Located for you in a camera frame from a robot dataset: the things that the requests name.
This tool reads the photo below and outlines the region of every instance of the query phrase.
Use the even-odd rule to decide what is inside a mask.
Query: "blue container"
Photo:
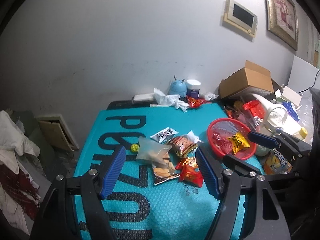
[[[174,76],[175,81],[171,83],[169,89],[169,95],[180,95],[181,98],[185,98],[187,95],[187,86],[184,82],[184,79],[177,80],[177,77]]]

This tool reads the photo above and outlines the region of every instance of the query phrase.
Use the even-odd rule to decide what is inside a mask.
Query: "snack bag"
[[[270,151],[270,156],[263,165],[267,175],[289,173],[292,169],[291,164],[276,149]]]
[[[168,153],[166,153],[163,156],[163,160],[167,164],[166,167],[157,167],[155,165],[152,165],[153,175],[154,175],[153,184],[155,186],[163,182],[166,182],[168,180],[178,178],[180,176],[179,173],[176,173],[176,169],[174,168]]]
[[[183,166],[190,166],[193,169],[198,168],[198,164],[196,163],[196,157],[187,157],[183,158],[178,165],[176,165],[176,170],[182,170]]]
[[[170,140],[176,134],[178,134],[177,131],[175,131],[172,128],[167,127],[167,128],[164,128],[163,130],[157,132],[156,134],[151,135],[150,138],[157,141],[158,143],[162,143],[162,142]]]
[[[196,143],[182,136],[173,137],[167,144],[172,145],[172,149],[181,158],[186,157],[189,152],[198,147]]]
[[[192,97],[187,96],[188,104],[190,108],[198,108],[202,104],[206,103],[205,99],[194,99]]]
[[[192,167],[185,165],[180,173],[179,181],[188,181],[197,187],[202,187],[203,177],[200,171],[195,171]]]
[[[232,150],[234,154],[242,149],[250,147],[250,143],[248,143],[247,139],[240,132],[237,132],[234,136],[227,139],[233,144]]]

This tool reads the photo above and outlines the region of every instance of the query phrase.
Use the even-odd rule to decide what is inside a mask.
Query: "red snack bag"
[[[203,177],[200,171],[195,171],[192,167],[184,165],[180,173],[179,181],[189,181],[197,187],[202,187]]]
[[[187,157],[187,158],[183,158],[175,167],[176,170],[182,170],[183,166],[190,166],[194,169],[198,168],[198,164],[196,163],[196,157]]]
[[[202,104],[206,103],[205,99],[194,99],[192,97],[187,96],[188,104],[190,108],[198,108]]]
[[[229,154],[232,151],[232,143],[227,139],[222,137],[218,132],[213,132],[212,138],[215,144],[224,152],[225,154]]]
[[[259,102],[259,100],[253,100],[243,105],[244,110],[250,110],[252,116],[257,116],[261,119],[264,118],[266,111]]]

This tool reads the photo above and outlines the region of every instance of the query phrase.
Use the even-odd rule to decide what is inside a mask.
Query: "picture frame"
[[[268,30],[298,50],[298,20],[292,0],[266,0]]]

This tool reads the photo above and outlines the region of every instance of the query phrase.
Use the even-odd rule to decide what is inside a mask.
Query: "clear plastic bag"
[[[300,118],[299,124],[304,127],[308,134],[305,138],[305,142],[312,145],[313,140],[313,121],[312,121],[312,96],[309,90],[303,92],[300,102],[301,107],[297,109],[298,116]]]
[[[137,154],[137,160],[144,160],[153,165],[164,168],[168,164],[163,160],[163,156],[169,152],[171,145],[160,144],[154,140],[139,137],[139,152]]]

